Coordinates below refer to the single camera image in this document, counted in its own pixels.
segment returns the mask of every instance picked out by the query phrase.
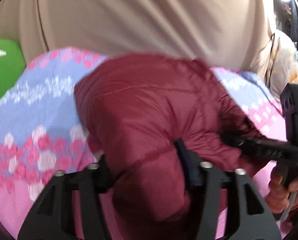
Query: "black device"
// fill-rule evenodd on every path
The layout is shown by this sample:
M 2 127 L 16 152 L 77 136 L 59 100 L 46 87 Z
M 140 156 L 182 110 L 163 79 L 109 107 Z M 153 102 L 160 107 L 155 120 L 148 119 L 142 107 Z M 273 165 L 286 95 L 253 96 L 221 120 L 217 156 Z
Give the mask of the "black device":
M 220 240 L 281 240 L 269 207 L 242 169 L 222 171 L 189 151 L 181 139 L 175 146 L 185 163 L 187 187 L 199 200 L 188 240 L 215 239 L 221 189 L 228 191 L 228 213 L 225 235 Z M 73 225 L 72 190 L 80 192 L 84 239 L 111 240 L 98 194 L 105 193 L 113 183 L 105 157 L 80 172 L 58 171 L 29 211 L 18 240 L 79 240 Z
M 280 95 L 282 115 L 286 121 L 287 140 L 294 146 L 298 146 L 298 84 L 288 83 Z M 293 179 L 298 176 L 298 166 L 293 167 L 277 161 L 277 169 L 281 172 L 284 179 L 282 183 L 288 187 Z M 297 192 L 289 196 L 289 206 L 282 214 L 275 217 L 285 221 L 296 199 Z

